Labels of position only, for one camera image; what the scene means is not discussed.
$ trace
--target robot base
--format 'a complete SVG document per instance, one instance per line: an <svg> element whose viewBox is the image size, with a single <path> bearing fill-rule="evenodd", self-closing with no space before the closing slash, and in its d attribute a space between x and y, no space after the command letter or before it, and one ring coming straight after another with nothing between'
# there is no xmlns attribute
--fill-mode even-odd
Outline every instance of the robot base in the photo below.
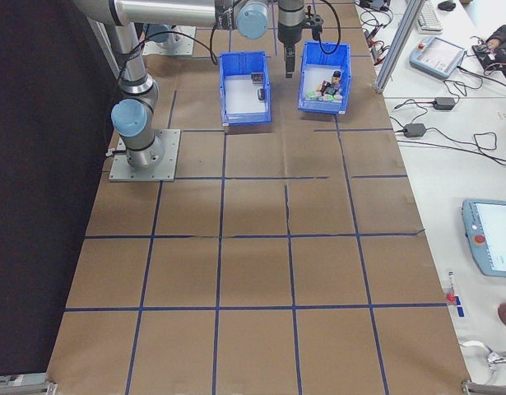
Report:
<svg viewBox="0 0 506 395"><path fill-rule="evenodd" d="M179 129L159 129L156 131L156 136L165 147L163 160L157 166L151 169L135 170L128 164L126 155L117 154L114 157L109 180L113 182L174 181L181 132ZM125 150L124 143L120 138L116 149Z"/></svg>
<svg viewBox="0 0 506 395"><path fill-rule="evenodd" d="M186 35L190 35L191 37L195 37L196 28L192 26L181 26L182 33ZM188 37L183 37L181 42L174 48L164 48L160 47L154 41L149 41L145 44L145 49L143 49L143 55L164 55L164 56L193 56L194 52L194 41L189 39Z"/></svg>

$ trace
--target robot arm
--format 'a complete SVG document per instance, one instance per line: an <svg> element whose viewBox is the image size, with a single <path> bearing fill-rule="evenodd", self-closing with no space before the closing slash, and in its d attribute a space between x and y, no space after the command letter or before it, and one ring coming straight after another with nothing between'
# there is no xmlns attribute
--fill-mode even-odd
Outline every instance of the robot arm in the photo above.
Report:
<svg viewBox="0 0 506 395"><path fill-rule="evenodd" d="M127 148L133 170L148 170L161 162L165 147L151 130L158 86L146 72L135 22L158 25L238 29L257 39L267 30L268 0L73 0L90 19L105 26L120 70L124 100L114 107L112 120ZM295 44L302 29L322 30L320 16L304 10L304 0L279 0L278 39L284 45L285 76L295 70Z"/></svg>

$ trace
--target person's hand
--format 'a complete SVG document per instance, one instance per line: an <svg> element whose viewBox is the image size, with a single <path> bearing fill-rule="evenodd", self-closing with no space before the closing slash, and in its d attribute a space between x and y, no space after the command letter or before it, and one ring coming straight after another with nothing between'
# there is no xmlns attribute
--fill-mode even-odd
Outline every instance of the person's hand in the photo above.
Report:
<svg viewBox="0 0 506 395"><path fill-rule="evenodd" d="M501 44L501 41L499 39L489 39L486 42L486 46L489 47L489 49L491 51L495 51L496 48L498 48L500 44Z"/></svg>

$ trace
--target keyboard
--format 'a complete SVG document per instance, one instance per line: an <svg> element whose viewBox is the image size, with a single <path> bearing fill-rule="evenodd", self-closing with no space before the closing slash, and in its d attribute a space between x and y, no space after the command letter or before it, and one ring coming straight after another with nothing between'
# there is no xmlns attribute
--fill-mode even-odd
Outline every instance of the keyboard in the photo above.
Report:
<svg viewBox="0 0 506 395"><path fill-rule="evenodd" d="M441 25L430 0L425 1L417 17L417 28L422 35L440 35L443 33L443 25Z"/></svg>

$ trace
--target screen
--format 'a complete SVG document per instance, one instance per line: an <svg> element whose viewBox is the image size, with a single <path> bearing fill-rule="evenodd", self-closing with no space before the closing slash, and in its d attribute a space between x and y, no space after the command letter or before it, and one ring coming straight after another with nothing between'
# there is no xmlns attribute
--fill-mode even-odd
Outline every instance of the screen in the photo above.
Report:
<svg viewBox="0 0 506 395"><path fill-rule="evenodd" d="M506 272L506 205L477 203L493 270Z"/></svg>
<svg viewBox="0 0 506 395"><path fill-rule="evenodd" d="M434 70L448 72L454 61L461 57L461 54L461 48L441 39L433 39L417 60Z"/></svg>

